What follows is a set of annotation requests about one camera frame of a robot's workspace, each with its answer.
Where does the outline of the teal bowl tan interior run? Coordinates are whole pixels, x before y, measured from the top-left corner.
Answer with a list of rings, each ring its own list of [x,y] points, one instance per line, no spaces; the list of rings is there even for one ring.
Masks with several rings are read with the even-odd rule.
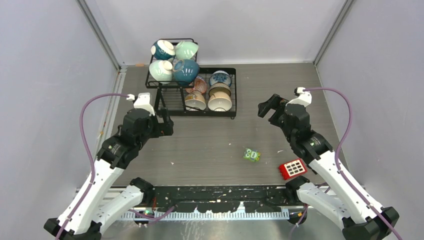
[[[192,83],[200,72],[200,66],[192,59],[177,60],[172,68],[173,79],[182,86]]]

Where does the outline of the mint green bowl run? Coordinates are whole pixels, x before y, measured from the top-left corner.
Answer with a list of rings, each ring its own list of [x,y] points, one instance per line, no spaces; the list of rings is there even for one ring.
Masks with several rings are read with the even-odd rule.
[[[191,41],[180,41],[175,46],[175,56],[178,60],[191,59],[199,50],[199,46]]]

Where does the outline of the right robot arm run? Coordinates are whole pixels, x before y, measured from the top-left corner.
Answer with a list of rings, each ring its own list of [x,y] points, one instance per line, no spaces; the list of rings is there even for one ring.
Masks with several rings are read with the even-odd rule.
[[[309,92],[287,100],[273,94],[258,104],[258,116],[269,110],[268,121],[279,127],[294,154],[320,175],[336,197],[323,192],[300,175],[286,183],[285,198],[291,205],[301,202],[315,208],[335,223],[346,240],[382,240],[393,232],[399,213],[384,207],[355,180],[343,166],[330,143],[312,130],[306,107],[312,102]]]

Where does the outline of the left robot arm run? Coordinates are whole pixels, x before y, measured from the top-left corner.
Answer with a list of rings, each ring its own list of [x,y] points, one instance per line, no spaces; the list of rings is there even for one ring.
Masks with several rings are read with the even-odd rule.
[[[101,203],[147,141],[171,136],[173,126],[167,108],[161,108],[159,115],[143,108],[129,110],[118,132],[103,142],[74,200],[59,217],[49,218],[43,228],[57,240],[99,240],[128,210],[137,205],[148,207],[155,197],[154,187],[140,177],[132,179],[117,197]]]

